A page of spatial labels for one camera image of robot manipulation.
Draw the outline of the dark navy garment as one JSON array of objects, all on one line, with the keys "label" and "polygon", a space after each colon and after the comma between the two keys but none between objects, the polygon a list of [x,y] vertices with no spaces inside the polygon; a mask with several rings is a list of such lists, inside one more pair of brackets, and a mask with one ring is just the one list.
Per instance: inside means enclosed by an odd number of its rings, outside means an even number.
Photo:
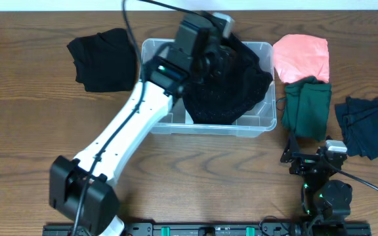
[{"label": "dark navy garment", "polygon": [[335,114],[349,156],[378,158],[378,97],[372,100],[346,97],[335,105]]}]

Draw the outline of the black sparkly knit garment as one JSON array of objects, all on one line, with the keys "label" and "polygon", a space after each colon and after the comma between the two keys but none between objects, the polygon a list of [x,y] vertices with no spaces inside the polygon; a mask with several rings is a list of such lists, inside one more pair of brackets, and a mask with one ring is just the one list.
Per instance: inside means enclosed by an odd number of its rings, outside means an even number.
[{"label": "black sparkly knit garment", "polygon": [[234,34],[222,43],[236,53],[224,77],[195,83],[182,98],[195,124],[231,125],[264,99],[273,81],[260,67],[260,58]]}]

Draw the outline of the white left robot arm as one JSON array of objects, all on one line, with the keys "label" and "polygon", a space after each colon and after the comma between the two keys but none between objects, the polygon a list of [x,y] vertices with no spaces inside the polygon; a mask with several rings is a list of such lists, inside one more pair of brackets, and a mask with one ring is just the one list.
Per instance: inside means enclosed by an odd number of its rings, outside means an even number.
[{"label": "white left robot arm", "polygon": [[152,127],[192,83],[223,76],[234,55],[223,41],[234,20],[226,14],[187,14],[175,40],[141,63],[135,88],[111,123],[73,159],[59,156],[50,168],[49,203],[73,221],[65,235],[120,235],[114,188],[128,160]]}]

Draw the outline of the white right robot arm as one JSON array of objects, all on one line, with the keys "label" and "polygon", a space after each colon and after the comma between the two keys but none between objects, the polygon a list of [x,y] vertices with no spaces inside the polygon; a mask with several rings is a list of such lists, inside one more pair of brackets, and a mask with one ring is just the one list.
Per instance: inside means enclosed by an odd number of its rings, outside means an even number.
[{"label": "white right robot arm", "polygon": [[291,132],[280,161],[290,163],[289,173],[302,177],[302,208],[309,216],[303,220],[296,235],[347,235],[345,218],[350,215],[352,187],[340,180],[332,180],[337,169],[347,159],[347,147],[329,136],[315,154],[301,153],[297,139]]}]

